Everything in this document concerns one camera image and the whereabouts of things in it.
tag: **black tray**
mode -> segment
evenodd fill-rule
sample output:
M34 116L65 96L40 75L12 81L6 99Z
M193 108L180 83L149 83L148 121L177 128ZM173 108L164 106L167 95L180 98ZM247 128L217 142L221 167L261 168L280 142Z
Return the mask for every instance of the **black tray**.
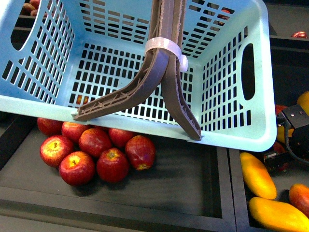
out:
M157 148L154 167L131 170L118 184L96 177L75 188L43 163L46 136L34 127L0 171L1 205L143 231L235 231L227 150L149 137Z

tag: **produce display bin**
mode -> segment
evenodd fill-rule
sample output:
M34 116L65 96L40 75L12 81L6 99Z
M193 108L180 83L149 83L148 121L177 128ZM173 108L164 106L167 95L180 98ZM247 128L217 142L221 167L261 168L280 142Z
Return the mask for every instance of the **produce display bin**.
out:
M309 91L309 39L291 38L297 31L308 33L308 24L305 20L309 16L309 3L305 1L265 0L269 13L269 22L272 27L270 47L272 57L272 72L274 82L274 98L276 104L293 106L297 98ZM254 65L246 56L245 62L249 69ZM230 149L230 157L239 156L241 151ZM262 157L262 153L253 153ZM238 231L266 232L250 215L248 202L254 196L243 183L240 159L231 159L231 182L235 207L235 218ZM276 201L289 203L289 189L295 183L309 186L308 166L291 161L286 171L270 172L276 187Z
M144 59L152 1L42 1L25 43L12 45L23 0L0 10L0 111L74 121L77 108L126 86ZM254 66L244 72L243 54ZM82 123L266 150L276 137L267 9L260 0L188 0L183 95L199 122L191 139L165 108L160 85L142 104Z
M0 171L1 215L98 231L101 226L236 231L225 148L151 136L157 147L151 169L130 170L118 184L96 176L85 186L71 187L41 160L45 138L35 126Z

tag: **apple stem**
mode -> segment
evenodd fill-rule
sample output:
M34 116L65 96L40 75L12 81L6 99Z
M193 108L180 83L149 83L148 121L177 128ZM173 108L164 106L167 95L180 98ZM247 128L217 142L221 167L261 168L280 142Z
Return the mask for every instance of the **apple stem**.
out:
M113 152L109 154L110 158L113 158L114 156L115 156L115 153L113 153Z

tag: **basket grid slot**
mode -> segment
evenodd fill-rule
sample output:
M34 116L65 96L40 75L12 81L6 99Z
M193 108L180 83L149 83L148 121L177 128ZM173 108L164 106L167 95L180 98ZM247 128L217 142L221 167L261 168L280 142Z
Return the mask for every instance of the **basket grid slot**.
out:
M114 38L145 44L149 21L107 10L104 1L80 0L85 30Z
M247 34L245 27L203 68L201 126L204 131L251 125L251 111L239 103L237 96L237 53Z
M183 32L183 54L199 58L235 11L210 2L205 4L203 0L192 0L188 9L200 18L193 30Z
M139 71L144 57L134 53L85 43L68 107L102 97L127 85ZM183 95L189 105L192 101L193 68L181 73ZM170 116L161 94L160 85L145 102L118 115L177 124Z

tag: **red apple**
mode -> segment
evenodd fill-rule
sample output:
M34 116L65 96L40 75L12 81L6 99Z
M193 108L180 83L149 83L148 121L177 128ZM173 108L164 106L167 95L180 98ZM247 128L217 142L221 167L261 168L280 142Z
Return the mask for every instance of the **red apple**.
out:
M110 128L108 130L108 135L116 147L123 148L130 139L137 135L137 133L128 130Z
M30 16L36 17L38 15L39 10L33 10L30 12Z
M155 161L155 145L147 137L137 135L130 139L125 146L126 155L136 170L152 167Z
M83 151L75 151L66 156L59 166L61 178L69 185L87 184L96 173L96 164L91 156Z
M305 33L304 31L295 32L293 35L291 35L291 37L294 37L294 38L302 38L302 39L308 38L308 37L307 37L307 33Z
M62 135L54 135L42 143L40 156L48 166L56 168L73 151L74 144L70 139Z
M40 1L41 1L41 0L30 0L29 3L30 3L32 6L34 6L35 9L38 9L38 8L39 8L39 5L40 5Z
M309 188L300 183L293 184L290 187L289 199L291 205L303 212L309 217Z
M82 133L91 128L90 125L83 125L74 122L64 122L62 125L62 135L71 139L74 143L78 143Z
M82 151L95 158L99 158L103 151L112 147L112 142L105 131L98 128L90 128L83 132L78 145Z
M278 115L282 110L288 108L287 106L285 105L275 105L275 112L276 112L276 115Z
M104 130L106 132L108 132L108 130L109 130L109 127L102 127L102 126L96 126L96 125L93 125L93 128L99 128L99 129Z
M97 161L99 177L109 183L122 181L129 172L130 164L125 154L118 148L103 151Z
M37 119L39 130L46 136L61 134L63 122L39 117Z
M286 152L285 148L280 143L278 143L277 141L275 141L275 143L272 147L273 147L274 151L277 152L278 154Z

